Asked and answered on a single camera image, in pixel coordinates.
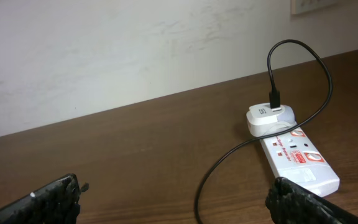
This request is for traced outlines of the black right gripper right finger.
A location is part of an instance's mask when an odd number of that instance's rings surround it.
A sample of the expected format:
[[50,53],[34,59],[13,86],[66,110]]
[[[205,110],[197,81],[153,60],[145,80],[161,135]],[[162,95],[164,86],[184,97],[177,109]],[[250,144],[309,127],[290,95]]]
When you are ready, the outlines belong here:
[[275,179],[265,206],[275,224],[358,224],[358,216],[285,177]]

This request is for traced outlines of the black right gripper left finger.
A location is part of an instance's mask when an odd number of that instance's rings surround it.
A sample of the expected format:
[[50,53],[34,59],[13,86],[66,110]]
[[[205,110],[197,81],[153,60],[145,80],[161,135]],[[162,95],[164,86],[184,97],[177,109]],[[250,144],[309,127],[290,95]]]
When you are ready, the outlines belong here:
[[80,195],[88,189],[66,174],[0,208],[0,224],[76,224]]

